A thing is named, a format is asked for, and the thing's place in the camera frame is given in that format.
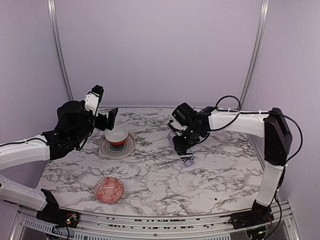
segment vertical metal post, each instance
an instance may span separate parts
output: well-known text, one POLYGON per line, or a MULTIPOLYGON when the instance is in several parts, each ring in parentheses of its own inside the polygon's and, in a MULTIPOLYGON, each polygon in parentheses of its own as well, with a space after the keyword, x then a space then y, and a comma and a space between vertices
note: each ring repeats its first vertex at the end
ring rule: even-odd
POLYGON ((269 10, 269 0, 262 0, 259 24, 256 31, 256 38, 255 38, 254 48, 252 52, 252 57, 251 57, 249 69, 246 75, 246 79, 245 79, 243 90, 240 97, 240 102, 242 106, 244 106, 246 103, 250 86, 254 77, 258 55, 260 53, 262 42, 263 42, 265 31, 266 31, 268 10, 269 10))
POLYGON ((64 61, 64 56, 62 52, 62 47, 61 47, 55 0, 48 0, 48 8, 49 8, 50 21, 51 21, 51 26, 53 31, 55 50, 56 50, 56 54, 59 61, 59 67, 62 75, 63 85, 66 91, 67 98, 69 101, 71 101, 74 99, 74 96, 72 94, 72 90, 71 90, 71 86, 70 86, 70 82, 67 74, 67 69, 64 61))

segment marble tabletop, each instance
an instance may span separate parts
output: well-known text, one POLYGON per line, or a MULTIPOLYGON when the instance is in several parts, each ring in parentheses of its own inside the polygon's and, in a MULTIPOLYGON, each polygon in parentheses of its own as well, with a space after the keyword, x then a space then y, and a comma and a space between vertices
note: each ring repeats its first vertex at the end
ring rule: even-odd
POLYGON ((204 215, 250 208, 263 170, 247 136, 213 132, 192 148, 195 164, 185 167, 167 139, 172 111, 120 108, 116 125, 135 134, 131 156, 100 158, 104 132, 95 130, 81 151, 49 162, 37 188, 51 190, 61 207, 126 216, 204 215), (124 194, 117 203, 96 199, 94 186, 104 177, 122 181, 124 194))

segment white wall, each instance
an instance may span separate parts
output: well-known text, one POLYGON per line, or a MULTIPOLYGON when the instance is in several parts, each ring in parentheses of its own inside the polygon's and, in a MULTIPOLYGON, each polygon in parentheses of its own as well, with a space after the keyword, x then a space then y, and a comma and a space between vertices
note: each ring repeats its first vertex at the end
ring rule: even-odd
MULTIPOLYGON (((0 1, 0 143, 52 130, 66 100, 47 1, 0 1)), ((1 171, 35 187, 44 163, 1 171)), ((0 239, 10 233, 16 206, 0 201, 0 239)))
POLYGON ((239 97, 260 9, 260 0, 57 0, 74 96, 98 83, 104 106, 207 106, 239 97))
MULTIPOLYGON (((289 162, 280 189, 289 199, 302 240, 319 238, 320 219, 320 1, 270 1, 267 29, 247 110, 279 107, 304 135, 302 151, 289 162)), ((300 138, 293 124, 293 146, 300 138)), ((255 138, 261 152, 263 141, 255 138)))

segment red patterned plate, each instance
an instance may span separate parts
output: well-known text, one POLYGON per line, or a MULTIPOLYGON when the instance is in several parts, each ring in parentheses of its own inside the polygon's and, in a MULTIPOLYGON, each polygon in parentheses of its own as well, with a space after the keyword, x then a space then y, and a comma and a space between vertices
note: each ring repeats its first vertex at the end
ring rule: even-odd
POLYGON ((105 177, 100 179, 94 186, 96 199, 105 204, 114 204, 121 199, 124 194, 124 185, 115 177, 105 177))

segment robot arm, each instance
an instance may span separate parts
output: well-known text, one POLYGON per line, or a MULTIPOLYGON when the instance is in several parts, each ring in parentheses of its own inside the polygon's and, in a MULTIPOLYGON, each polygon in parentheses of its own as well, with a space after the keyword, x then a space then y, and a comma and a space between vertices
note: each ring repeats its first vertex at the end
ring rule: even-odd
MULTIPOLYGON (((118 108, 106 115, 98 113, 104 89, 96 85, 82 101, 69 101, 57 110, 58 123, 54 130, 22 141, 0 144, 0 170, 20 164, 56 160, 73 150, 80 151, 94 128, 112 130, 118 108)), ((62 216, 50 191, 33 189, 0 174, 0 199, 39 211, 37 217, 59 224, 62 216)))
POLYGON ((173 137, 174 149, 180 155, 198 144, 200 137, 210 132, 225 130, 246 133, 264 138, 265 169, 259 193, 252 210, 234 214, 231 218, 235 229, 264 223, 272 219, 270 205, 282 183, 285 165, 292 143, 292 134, 279 108, 271 111, 234 111, 206 107, 197 112, 187 103, 179 105, 172 113, 177 122, 169 127, 177 132, 173 137))

